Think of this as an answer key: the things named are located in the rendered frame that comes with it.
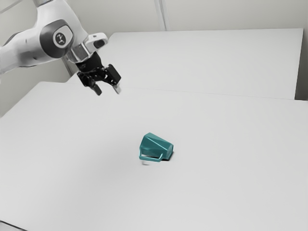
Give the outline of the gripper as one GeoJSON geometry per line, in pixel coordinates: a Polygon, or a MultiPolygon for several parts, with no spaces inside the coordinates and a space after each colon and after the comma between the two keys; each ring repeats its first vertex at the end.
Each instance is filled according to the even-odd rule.
{"type": "Polygon", "coordinates": [[[101,89],[96,84],[96,81],[89,75],[88,72],[94,72],[97,75],[96,80],[105,82],[113,87],[117,94],[121,93],[120,80],[121,76],[112,64],[104,67],[101,62],[101,58],[97,52],[94,52],[92,56],[83,62],[76,63],[78,68],[77,76],[80,79],[84,87],[89,87],[98,96],[102,94],[101,89]]]}

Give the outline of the teal faceted mug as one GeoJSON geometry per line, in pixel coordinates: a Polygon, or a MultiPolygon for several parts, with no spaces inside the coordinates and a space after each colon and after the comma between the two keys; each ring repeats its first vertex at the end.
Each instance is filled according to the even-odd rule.
{"type": "Polygon", "coordinates": [[[174,145],[152,133],[144,135],[139,147],[139,159],[143,161],[169,161],[174,145]]]}

